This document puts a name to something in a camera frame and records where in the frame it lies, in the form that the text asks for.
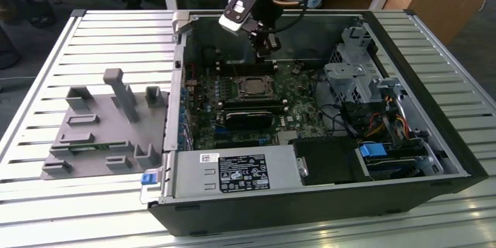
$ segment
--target power supply label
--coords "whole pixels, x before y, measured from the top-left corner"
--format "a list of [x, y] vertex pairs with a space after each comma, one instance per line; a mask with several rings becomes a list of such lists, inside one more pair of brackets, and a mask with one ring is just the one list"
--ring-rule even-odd
[[223, 193], [271, 189], [265, 154], [219, 157], [219, 185]]

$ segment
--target side panel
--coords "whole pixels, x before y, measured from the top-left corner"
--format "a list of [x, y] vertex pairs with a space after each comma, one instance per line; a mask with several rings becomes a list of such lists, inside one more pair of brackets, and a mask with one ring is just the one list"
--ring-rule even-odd
[[148, 209], [172, 235], [205, 235], [405, 212], [472, 181], [464, 178], [199, 203], [151, 203]]

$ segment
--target motherboard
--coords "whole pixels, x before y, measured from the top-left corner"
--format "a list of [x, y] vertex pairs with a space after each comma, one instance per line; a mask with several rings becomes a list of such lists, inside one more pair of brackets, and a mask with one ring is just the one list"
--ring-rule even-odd
[[189, 67], [185, 79], [195, 150], [327, 135], [313, 102], [316, 71], [301, 62], [217, 62], [197, 71]]

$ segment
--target blue latch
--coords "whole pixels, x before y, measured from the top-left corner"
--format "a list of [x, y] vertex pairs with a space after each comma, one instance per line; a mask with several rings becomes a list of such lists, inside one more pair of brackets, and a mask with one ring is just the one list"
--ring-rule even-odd
[[381, 143], [365, 143], [360, 146], [360, 153], [363, 157], [377, 157], [388, 155]]
[[153, 184], [156, 184], [156, 174], [143, 174], [141, 185], [153, 185]]

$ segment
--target white label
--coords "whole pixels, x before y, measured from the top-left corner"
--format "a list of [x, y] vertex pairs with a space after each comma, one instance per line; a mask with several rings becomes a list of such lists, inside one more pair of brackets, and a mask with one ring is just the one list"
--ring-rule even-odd
[[253, 181], [255, 185], [261, 185], [261, 184], [268, 184], [268, 183], [269, 183], [269, 181], [267, 179], [260, 179], [260, 180]]
[[200, 154], [200, 163], [212, 163], [219, 161], [219, 153]]

